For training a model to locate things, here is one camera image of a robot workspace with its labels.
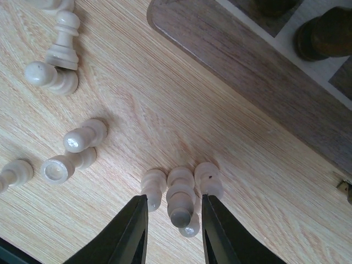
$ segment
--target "light wood surface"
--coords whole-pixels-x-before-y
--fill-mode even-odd
[[[149,2],[76,0],[80,84],[58,97],[24,79],[56,38],[54,19],[0,1],[0,165],[24,158],[35,169],[32,181],[0,196],[0,237],[62,263],[140,192],[145,171],[213,161],[224,204],[283,260],[350,263],[351,207],[336,189],[344,175],[154,32]],[[109,124],[96,163],[48,185],[41,163],[93,117]],[[201,233],[183,238],[165,198],[149,220],[147,263],[204,263]]]

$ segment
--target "standing chess piece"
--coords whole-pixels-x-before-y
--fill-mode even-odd
[[[29,83],[56,95],[70,95],[78,87],[78,77],[74,71],[56,69],[44,62],[28,64],[24,76]]]
[[[194,213],[191,218],[191,222],[184,228],[179,228],[180,234],[185,238],[192,238],[199,233],[200,221],[198,213],[201,211],[200,198],[196,197],[196,202],[194,204]]]
[[[201,194],[215,195],[219,200],[224,196],[224,189],[219,178],[219,169],[211,162],[199,164],[194,171],[194,179]]]
[[[65,151],[64,155],[52,157],[45,161],[40,169],[41,175],[51,184],[66,182],[76,169],[82,170],[91,166],[97,158],[93,147],[89,147],[80,153]]]
[[[78,36],[80,21],[70,11],[60,11],[56,15],[55,29],[58,31],[56,42],[48,49],[45,62],[51,65],[77,70],[78,57],[73,49],[73,37]]]
[[[295,34],[295,51],[306,61],[352,55],[352,9],[334,7],[304,23]]]
[[[194,185],[192,172],[184,167],[174,168],[167,178],[167,212],[172,224],[178,228],[185,228],[191,222],[196,202]]]
[[[298,2],[299,0],[255,0],[260,13],[272,18],[282,16]]]
[[[166,175],[161,170],[152,169],[146,172],[141,181],[141,195],[148,198],[148,211],[154,212],[160,207],[161,198],[166,191]]]
[[[96,147],[108,135],[108,128],[98,119],[89,119],[64,136],[63,144],[67,151],[78,153],[88,147]]]
[[[48,15],[56,15],[61,10],[73,12],[75,0],[25,0],[32,6],[42,9]]]
[[[9,186],[21,186],[33,177],[32,166],[20,159],[10,162],[0,172],[0,193],[5,192]]]

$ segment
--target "black chess piece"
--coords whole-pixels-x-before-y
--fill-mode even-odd
[[[296,31],[294,45],[306,61],[352,55],[352,9],[334,7],[304,23]]]
[[[277,18],[292,9],[299,0],[255,0],[259,11],[266,17]]]

